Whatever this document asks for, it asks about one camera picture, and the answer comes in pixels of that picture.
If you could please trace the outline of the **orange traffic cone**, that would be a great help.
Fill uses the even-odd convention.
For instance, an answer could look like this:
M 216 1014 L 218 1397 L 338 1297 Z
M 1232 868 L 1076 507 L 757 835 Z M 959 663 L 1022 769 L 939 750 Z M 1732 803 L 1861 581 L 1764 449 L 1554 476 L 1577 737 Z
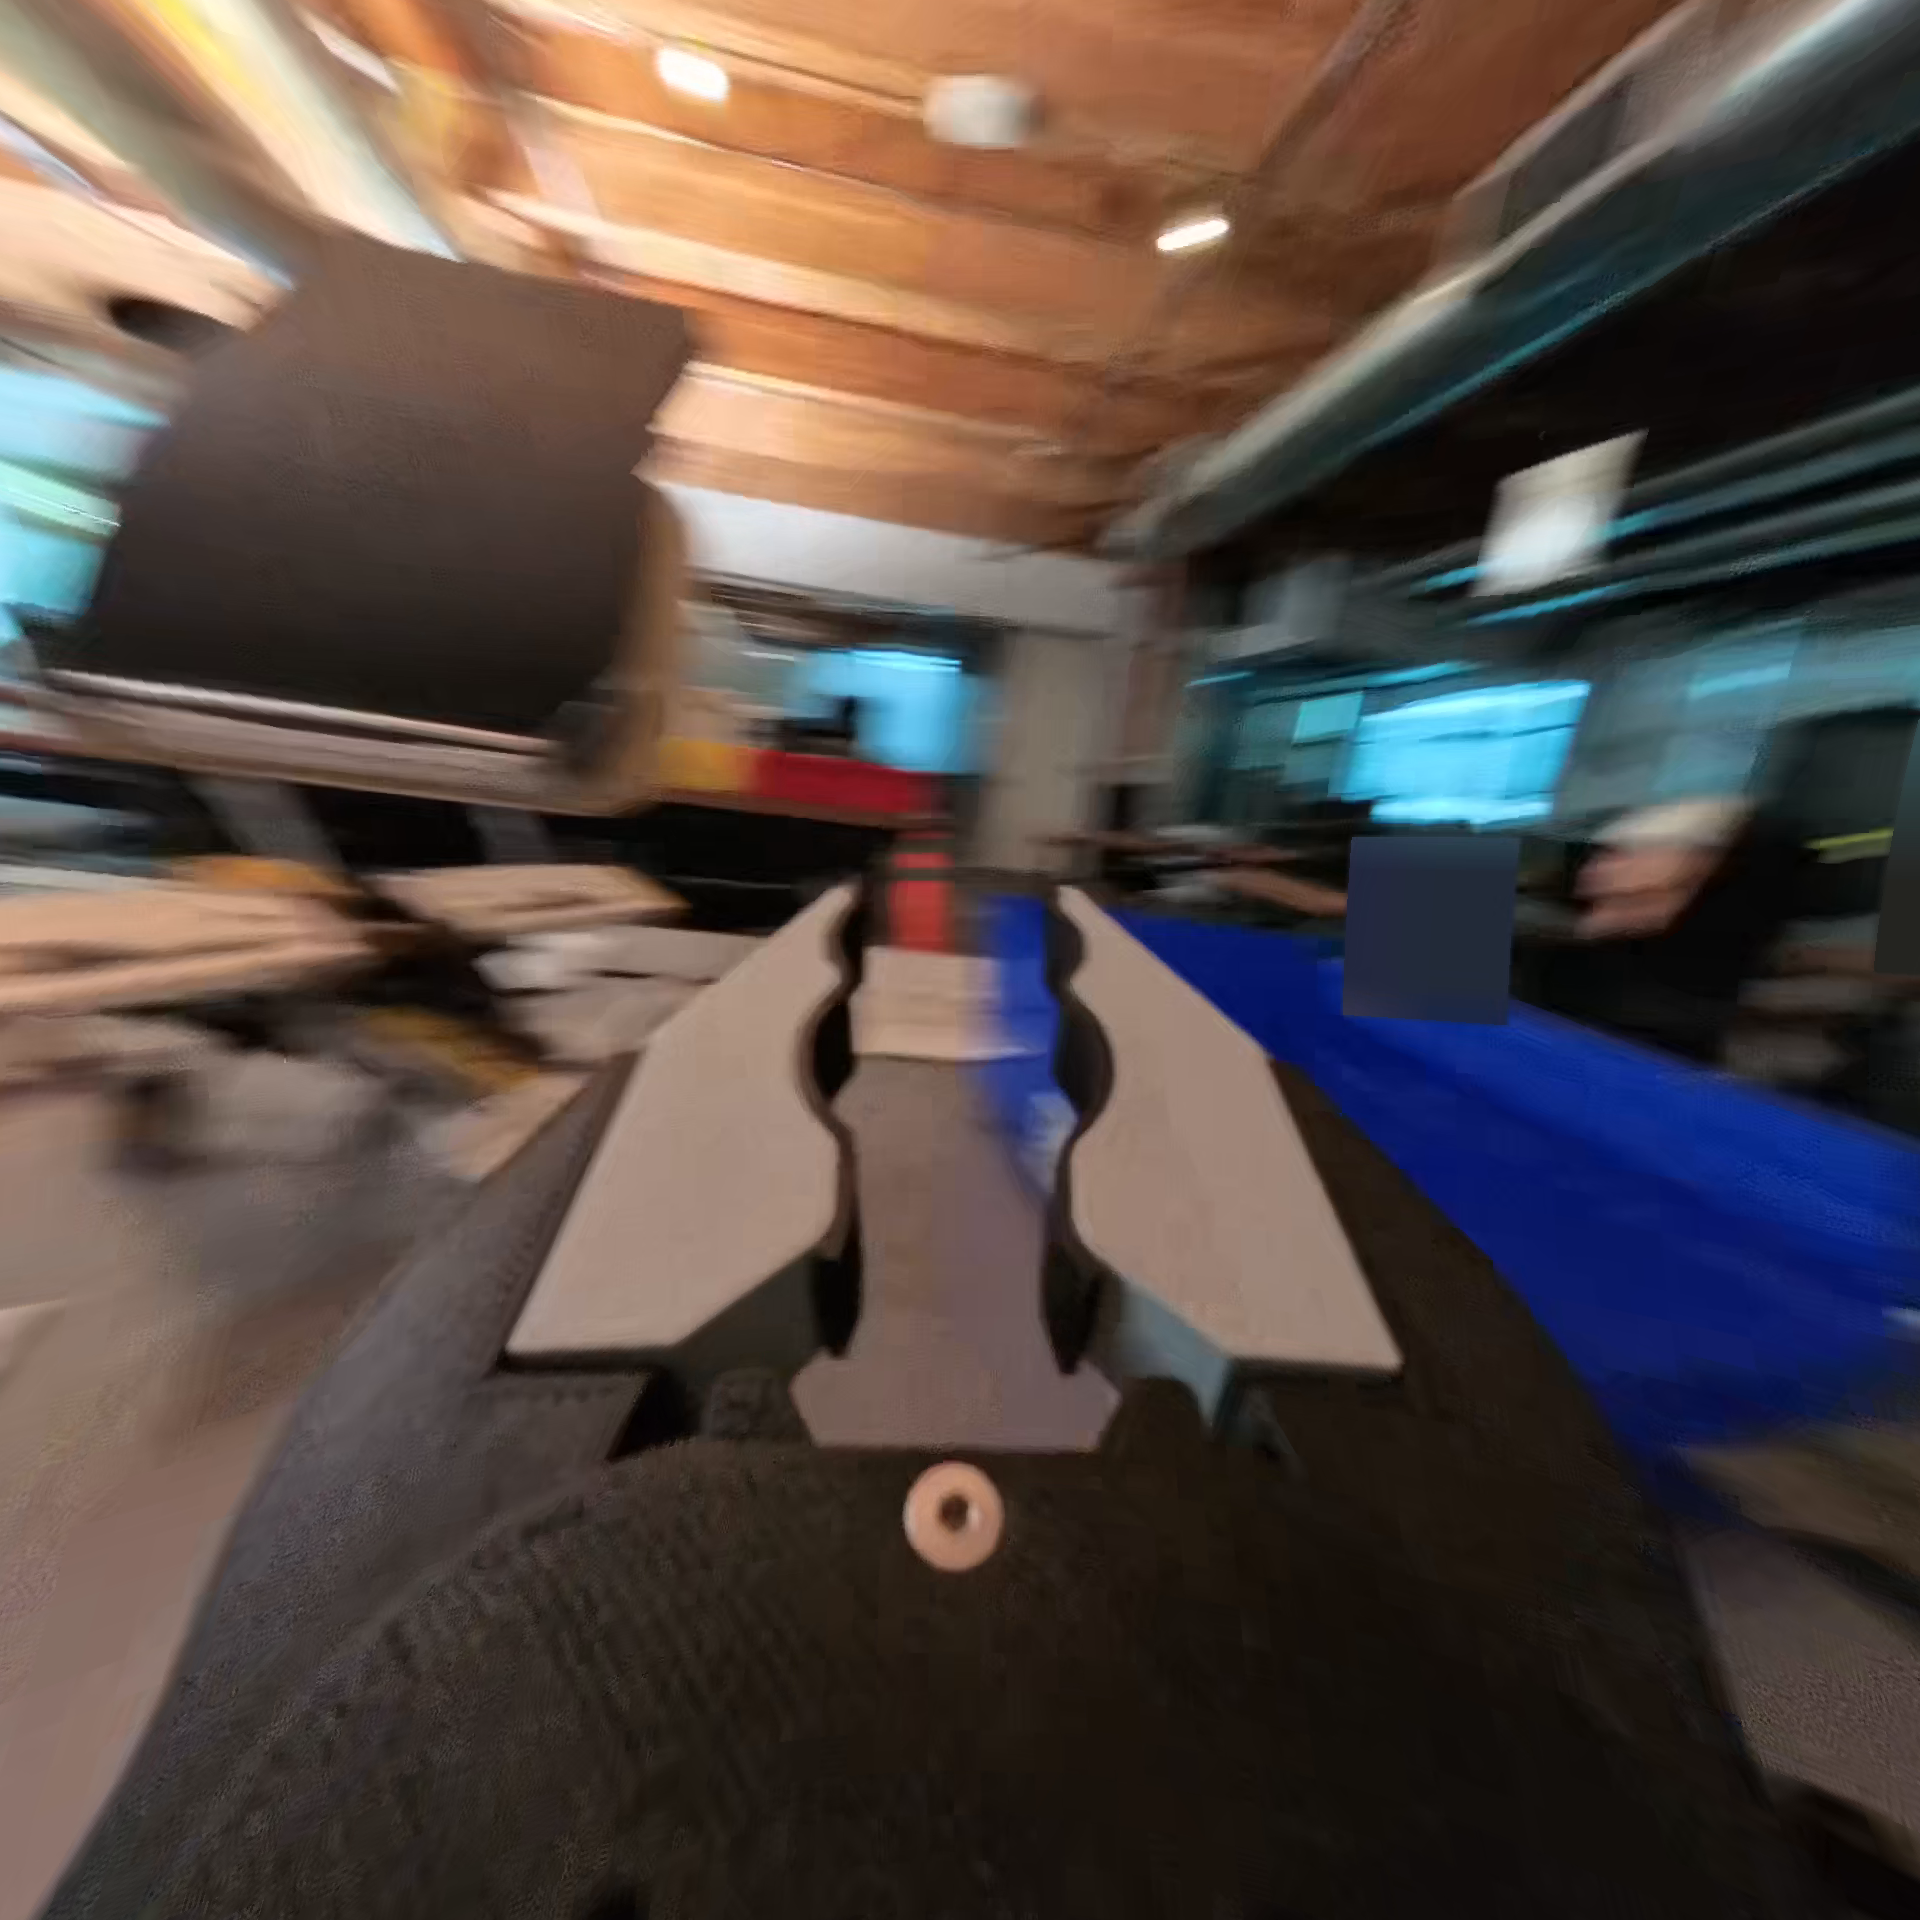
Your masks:
M 899 839 L 881 877 L 881 944 L 899 955 L 960 955 L 959 874 L 943 839 Z

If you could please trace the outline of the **blue plastic bin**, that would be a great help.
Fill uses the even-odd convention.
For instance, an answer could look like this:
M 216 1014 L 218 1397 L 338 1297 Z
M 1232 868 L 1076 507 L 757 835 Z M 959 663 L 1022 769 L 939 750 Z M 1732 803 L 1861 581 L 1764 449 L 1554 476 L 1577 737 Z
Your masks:
M 1547 1014 L 1347 1022 L 1300 937 L 1114 919 L 1300 1066 L 1514 1290 L 1657 1485 L 1914 1397 L 1914 1144 Z

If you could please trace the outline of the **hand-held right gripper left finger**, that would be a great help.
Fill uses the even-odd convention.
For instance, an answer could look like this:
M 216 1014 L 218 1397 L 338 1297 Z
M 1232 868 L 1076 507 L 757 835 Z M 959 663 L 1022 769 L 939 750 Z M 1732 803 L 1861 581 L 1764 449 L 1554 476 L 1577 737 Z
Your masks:
M 863 1315 L 850 990 L 868 884 L 819 889 L 505 1164 L 536 1200 L 505 1364 L 810 1364 Z

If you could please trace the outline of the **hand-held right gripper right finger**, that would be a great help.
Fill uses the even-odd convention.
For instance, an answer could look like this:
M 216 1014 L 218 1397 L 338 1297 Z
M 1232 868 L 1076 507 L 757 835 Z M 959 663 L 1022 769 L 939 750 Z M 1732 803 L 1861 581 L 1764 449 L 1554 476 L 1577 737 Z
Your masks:
M 1043 1337 L 1102 1381 L 1396 1381 L 1401 1344 L 1269 1053 L 1088 889 L 1043 903 L 1068 1101 Z

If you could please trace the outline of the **black tablet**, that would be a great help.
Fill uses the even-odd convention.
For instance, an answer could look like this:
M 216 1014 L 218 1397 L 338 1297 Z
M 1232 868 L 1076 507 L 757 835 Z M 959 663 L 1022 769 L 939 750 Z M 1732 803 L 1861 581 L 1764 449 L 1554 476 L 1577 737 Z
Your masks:
M 42 675 L 482 735 L 612 681 L 680 309 L 323 236 L 142 447 Z

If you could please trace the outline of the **red plastic bin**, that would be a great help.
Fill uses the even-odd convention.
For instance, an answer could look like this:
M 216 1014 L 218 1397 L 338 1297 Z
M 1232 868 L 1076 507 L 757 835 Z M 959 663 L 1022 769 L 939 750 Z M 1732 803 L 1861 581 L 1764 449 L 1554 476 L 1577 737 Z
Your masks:
M 863 757 L 761 745 L 745 769 L 745 798 L 775 814 L 830 824 L 930 824 L 948 814 L 943 777 L 899 769 Z

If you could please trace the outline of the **white yellow lego airplane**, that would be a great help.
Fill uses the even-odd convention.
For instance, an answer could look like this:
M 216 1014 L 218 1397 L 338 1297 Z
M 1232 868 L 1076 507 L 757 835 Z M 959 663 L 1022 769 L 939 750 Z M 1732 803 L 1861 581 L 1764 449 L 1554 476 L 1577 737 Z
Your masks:
M 365 1126 L 449 1118 L 547 1072 L 482 964 L 675 924 L 686 894 L 608 860 L 345 874 L 198 856 L 176 877 L 55 877 L 2 889 L 2 1046 L 78 1026 L 108 1091 L 108 1158 L 198 1158 L 204 1058 L 323 1065 L 370 1088 Z

